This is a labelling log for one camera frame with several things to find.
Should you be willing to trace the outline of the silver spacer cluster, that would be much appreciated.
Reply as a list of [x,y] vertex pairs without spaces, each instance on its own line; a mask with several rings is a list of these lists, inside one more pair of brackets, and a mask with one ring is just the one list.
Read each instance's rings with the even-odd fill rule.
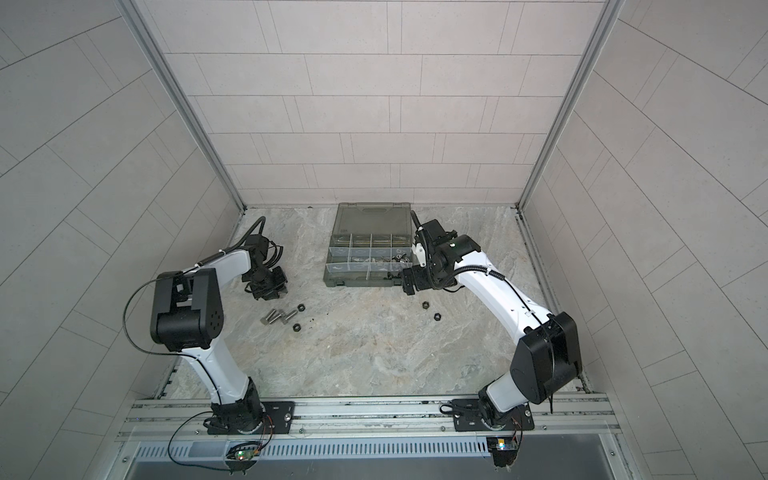
[[260,322],[263,325],[271,325],[275,322],[281,322],[282,324],[287,324],[291,319],[293,319],[300,310],[298,308],[293,309],[289,312],[286,312],[284,310],[279,309],[272,309],[267,315],[265,315]]

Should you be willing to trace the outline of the grey compartment organizer box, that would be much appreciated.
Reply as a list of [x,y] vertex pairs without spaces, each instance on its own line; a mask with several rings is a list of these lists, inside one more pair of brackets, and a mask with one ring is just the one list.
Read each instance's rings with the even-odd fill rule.
[[412,266],[392,262],[410,254],[414,239],[411,205],[344,202],[338,205],[323,281],[328,287],[393,287],[388,272]]

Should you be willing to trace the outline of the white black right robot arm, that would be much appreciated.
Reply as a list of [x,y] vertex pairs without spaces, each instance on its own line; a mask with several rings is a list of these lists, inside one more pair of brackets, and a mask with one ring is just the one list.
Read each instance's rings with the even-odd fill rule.
[[480,418],[491,428],[511,420],[511,412],[553,397],[583,370],[575,320],[552,314],[522,293],[467,235],[446,231],[436,220],[411,214],[415,226],[412,253],[417,263],[402,271],[403,291],[456,293],[465,288],[481,300],[515,344],[509,370],[478,393]]

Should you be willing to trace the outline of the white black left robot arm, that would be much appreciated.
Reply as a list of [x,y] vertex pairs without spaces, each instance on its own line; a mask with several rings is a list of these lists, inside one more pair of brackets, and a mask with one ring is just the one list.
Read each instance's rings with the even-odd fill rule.
[[221,286],[238,278],[255,299],[277,299],[287,278],[277,265],[284,248],[260,233],[197,262],[186,272],[156,279],[150,336],[193,368],[209,392],[212,434],[251,433],[264,421],[253,380],[220,338],[225,322]]

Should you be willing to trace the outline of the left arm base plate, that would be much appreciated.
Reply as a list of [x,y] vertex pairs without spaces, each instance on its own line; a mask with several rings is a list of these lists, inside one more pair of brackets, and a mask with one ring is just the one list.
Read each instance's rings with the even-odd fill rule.
[[296,404],[267,401],[253,407],[246,402],[212,404],[212,414],[203,421],[209,435],[287,434]]

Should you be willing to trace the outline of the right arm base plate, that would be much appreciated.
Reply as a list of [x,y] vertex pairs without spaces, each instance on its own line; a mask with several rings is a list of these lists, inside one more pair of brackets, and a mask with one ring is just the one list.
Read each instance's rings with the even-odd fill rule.
[[441,404],[439,411],[452,418],[457,432],[526,432],[535,428],[528,404],[499,412],[489,400],[452,399]]

